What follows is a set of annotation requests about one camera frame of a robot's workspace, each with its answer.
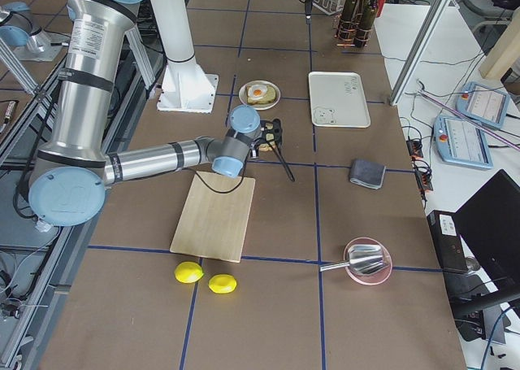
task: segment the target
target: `wooden cutting board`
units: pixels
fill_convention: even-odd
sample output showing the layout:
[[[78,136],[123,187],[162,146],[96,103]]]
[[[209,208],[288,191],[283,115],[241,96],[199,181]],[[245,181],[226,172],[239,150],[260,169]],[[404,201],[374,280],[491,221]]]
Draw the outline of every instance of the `wooden cutting board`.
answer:
[[[198,174],[217,190],[232,189],[240,181],[240,178],[231,179],[216,173]],[[245,177],[232,193],[217,194],[195,176],[170,252],[240,262],[254,182],[254,179]]]

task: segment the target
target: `computer monitor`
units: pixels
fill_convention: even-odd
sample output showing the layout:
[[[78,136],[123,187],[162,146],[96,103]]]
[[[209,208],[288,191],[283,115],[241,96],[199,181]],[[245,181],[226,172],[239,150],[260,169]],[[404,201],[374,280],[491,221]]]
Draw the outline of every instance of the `computer monitor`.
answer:
[[[498,171],[453,216],[461,237],[498,291],[453,308],[453,314],[500,303],[520,305],[520,186]],[[515,309],[520,316],[520,309]]]

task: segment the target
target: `pink bowl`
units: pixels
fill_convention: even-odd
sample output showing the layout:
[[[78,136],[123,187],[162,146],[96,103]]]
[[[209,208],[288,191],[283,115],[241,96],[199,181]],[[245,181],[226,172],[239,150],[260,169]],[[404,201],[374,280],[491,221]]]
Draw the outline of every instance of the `pink bowl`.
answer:
[[[380,242],[377,242],[373,238],[369,237],[358,237],[354,238],[347,246],[344,248],[343,251],[343,259],[347,258],[347,255],[349,253],[349,248],[353,246],[354,244],[376,244],[378,246],[381,246],[381,249],[383,250],[383,260],[388,264],[387,267],[383,268],[381,271],[377,272],[374,275],[370,276],[363,276],[363,275],[357,275],[355,272],[353,272],[350,267],[345,267],[344,269],[347,270],[347,273],[350,275],[352,279],[354,279],[357,283],[361,283],[362,285],[379,285],[383,282],[385,282],[392,273],[392,258],[390,257],[390,254],[388,253],[388,250],[381,244]]]

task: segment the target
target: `white sticker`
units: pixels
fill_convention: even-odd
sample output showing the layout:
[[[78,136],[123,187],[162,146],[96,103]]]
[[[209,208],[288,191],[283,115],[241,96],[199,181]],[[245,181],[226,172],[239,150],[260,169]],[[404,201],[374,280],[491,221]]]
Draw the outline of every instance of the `white sticker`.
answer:
[[[455,224],[450,215],[439,214],[440,231],[446,236],[457,236]]]
[[[72,29],[71,44],[68,52],[84,55],[91,59],[101,58],[101,49],[105,41],[105,26],[88,20],[78,19]]]

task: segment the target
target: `chair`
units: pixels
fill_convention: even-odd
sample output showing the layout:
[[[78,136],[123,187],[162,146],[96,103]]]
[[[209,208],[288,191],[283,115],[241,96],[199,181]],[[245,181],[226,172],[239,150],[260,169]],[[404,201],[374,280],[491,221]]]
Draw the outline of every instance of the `chair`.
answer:
[[[504,24],[507,26],[511,22],[511,17],[514,12],[493,6],[492,0],[462,0],[462,2],[464,2],[468,9],[485,19],[471,29],[473,33],[485,25]]]

